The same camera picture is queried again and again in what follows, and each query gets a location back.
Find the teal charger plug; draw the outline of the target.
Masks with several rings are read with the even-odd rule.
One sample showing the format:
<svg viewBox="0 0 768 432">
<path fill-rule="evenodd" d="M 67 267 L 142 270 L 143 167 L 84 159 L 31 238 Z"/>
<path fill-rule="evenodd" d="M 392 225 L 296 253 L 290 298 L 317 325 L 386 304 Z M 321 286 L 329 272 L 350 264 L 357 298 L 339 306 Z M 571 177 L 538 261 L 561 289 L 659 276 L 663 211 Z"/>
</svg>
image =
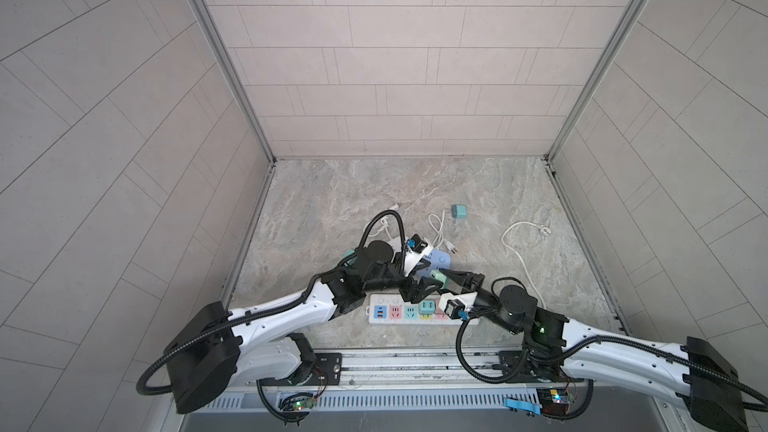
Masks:
<svg viewBox="0 0 768 432">
<path fill-rule="evenodd" d="M 353 253 L 351 253 L 351 254 L 347 255 L 346 257 L 344 257 L 344 258 L 343 258 L 343 259 L 342 259 L 342 260 L 339 262 L 339 266 L 344 266 L 344 267 L 348 267 L 348 266 L 351 266 L 351 265 L 353 265 L 353 264 L 354 264 L 354 262 L 355 262 L 356 258 L 357 258 L 357 254 L 356 254 L 355 252 L 353 252 Z"/>
<path fill-rule="evenodd" d="M 425 299 L 418 304 L 418 313 L 422 316 L 434 315 L 436 303 L 434 300 Z"/>
<path fill-rule="evenodd" d="M 467 206 L 464 204 L 453 204 L 451 206 L 451 215 L 455 219 L 465 219 L 468 215 Z"/>
</svg>

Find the green charger plug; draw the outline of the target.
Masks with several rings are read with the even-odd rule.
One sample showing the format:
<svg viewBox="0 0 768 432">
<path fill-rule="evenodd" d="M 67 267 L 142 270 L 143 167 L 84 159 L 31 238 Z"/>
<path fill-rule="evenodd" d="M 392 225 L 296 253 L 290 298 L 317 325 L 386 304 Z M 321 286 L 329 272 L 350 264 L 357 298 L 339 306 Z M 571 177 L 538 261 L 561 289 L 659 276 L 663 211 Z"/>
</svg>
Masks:
<svg viewBox="0 0 768 432">
<path fill-rule="evenodd" d="M 439 271 L 439 270 L 432 270 L 430 272 L 430 277 L 433 280 L 439 282 L 441 288 L 446 288 L 447 287 L 448 278 L 441 271 Z"/>
</svg>

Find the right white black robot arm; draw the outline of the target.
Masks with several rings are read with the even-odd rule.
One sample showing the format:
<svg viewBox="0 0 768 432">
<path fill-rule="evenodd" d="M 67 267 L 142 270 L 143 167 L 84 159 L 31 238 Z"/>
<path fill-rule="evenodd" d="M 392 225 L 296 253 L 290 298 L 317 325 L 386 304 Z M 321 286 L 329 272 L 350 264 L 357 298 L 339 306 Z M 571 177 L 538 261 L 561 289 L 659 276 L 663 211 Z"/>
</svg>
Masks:
<svg viewBox="0 0 768 432">
<path fill-rule="evenodd" d="M 472 272 L 440 270 L 439 306 L 461 325 L 455 339 L 460 365 L 473 378 L 500 384 L 526 377 L 555 382 L 604 381 L 688 411 L 714 431 L 745 431 L 749 411 L 767 410 L 765 394 L 740 381 L 736 369 L 707 341 L 683 344 L 634 339 L 588 326 L 540 307 L 522 282 L 503 277 L 503 288 L 484 288 Z M 522 338 L 520 352 L 498 365 L 497 375 L 475 369 L 465 358 L 463 338 L 475 320 L 488 320 Z"/>
</svg>

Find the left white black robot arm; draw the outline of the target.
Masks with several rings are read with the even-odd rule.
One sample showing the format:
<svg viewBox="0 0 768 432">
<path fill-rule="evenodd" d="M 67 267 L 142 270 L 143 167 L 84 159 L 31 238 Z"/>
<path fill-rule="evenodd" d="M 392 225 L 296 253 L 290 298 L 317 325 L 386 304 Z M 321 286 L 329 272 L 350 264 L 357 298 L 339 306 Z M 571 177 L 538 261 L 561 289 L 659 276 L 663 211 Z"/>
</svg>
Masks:
<svg viewBox="0 0 768 432">
<path fill-rule="evenodd" d="M 383 241 L 356 248 L 330 271 L 313 275 L 300 292 L 247 308 L 220 301 L 203 307 L 139 377 L 141 396 L 170 394 L 180 414 L 197 411 L 232 383 L 261 379 L 301 383 L 316 354 L 302 329 L 361 307 L 370 292 L 398 290 L 420 301 L 440 283 L 418 276 L 433 247 L 415 235 L 398 250 Z"/>
</svg>

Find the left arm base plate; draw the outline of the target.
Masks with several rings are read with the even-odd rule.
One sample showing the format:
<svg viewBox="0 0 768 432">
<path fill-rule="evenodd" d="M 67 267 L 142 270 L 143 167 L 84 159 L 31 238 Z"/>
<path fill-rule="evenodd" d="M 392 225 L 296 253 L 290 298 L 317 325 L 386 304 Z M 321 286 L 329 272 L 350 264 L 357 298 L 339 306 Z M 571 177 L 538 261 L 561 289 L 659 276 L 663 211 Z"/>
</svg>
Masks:
<svg viewBox="0 0 768 432">
<path fill-rule="evenodd" d="M 341 353 L 317 353 L 312 367 L 301 365 L 286 379 L 262 379 L 267 387 L 319 387 L 336 386 L 340 383 L 343 355 Z"/>
</svg>

